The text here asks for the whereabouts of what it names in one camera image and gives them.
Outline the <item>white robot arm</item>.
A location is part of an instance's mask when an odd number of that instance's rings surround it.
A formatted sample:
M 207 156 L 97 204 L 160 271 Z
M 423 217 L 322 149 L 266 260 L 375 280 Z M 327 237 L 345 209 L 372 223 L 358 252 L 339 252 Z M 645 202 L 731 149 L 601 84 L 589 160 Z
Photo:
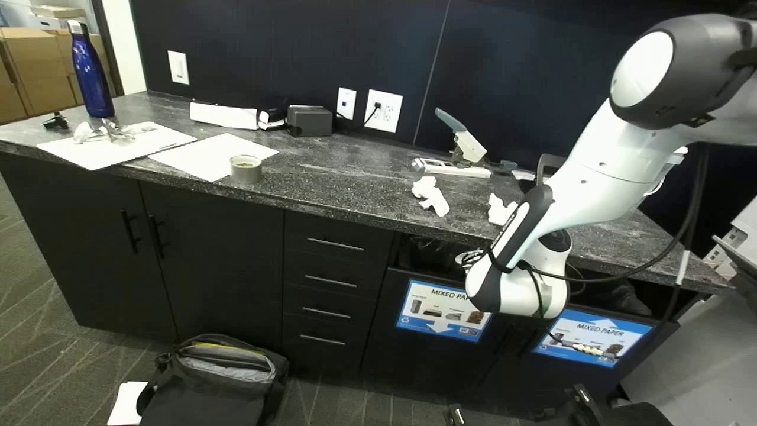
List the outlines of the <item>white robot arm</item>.
M 492 314 L 557 318 L 574 227 L 636 211 L 689 144 L 755 146 L 755 52 L 755 17 L 684 14 L 639 36 L 572 151 L 465 268 L 469 300 Z

